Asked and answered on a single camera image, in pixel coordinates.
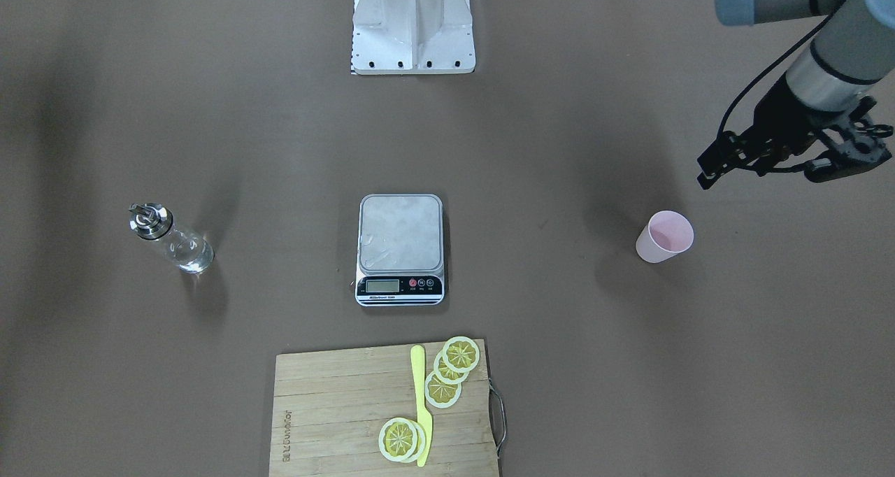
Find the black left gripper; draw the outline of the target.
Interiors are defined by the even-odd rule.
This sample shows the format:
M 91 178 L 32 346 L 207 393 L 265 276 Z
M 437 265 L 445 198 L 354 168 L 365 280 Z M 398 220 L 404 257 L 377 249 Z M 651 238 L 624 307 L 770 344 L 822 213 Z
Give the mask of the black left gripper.
M 732 170 L 758 176 L 802 172 L 812 183 L 873 170 L 893 158 L 885 143 L 893 127 L 869 115 L 876 104 L 873 97 L 859 97 L 832 111 L 816 110 L 779 78 L 755 107 L 747 130 L 722 132 L 720 145 L 709 145 L 697 157 L 697 183 L 709 190 Z

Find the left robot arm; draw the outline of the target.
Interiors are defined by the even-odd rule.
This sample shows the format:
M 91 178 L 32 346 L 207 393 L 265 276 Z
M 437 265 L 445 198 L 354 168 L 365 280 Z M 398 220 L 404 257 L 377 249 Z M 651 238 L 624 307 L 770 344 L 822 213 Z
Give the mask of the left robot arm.
M 872 120 L 869 92 L 894 66 L 893 0 L 714 0 L 726 27 L 817 16 L 818 24 L 788 50 L 789 68 L 757 102 L 752 125 L 726 129 L 697 159 L 709 190 L 730 171 L 757 176 L 800 172 L 812 183 L 873 170 L 892 158 L 891 125 Z

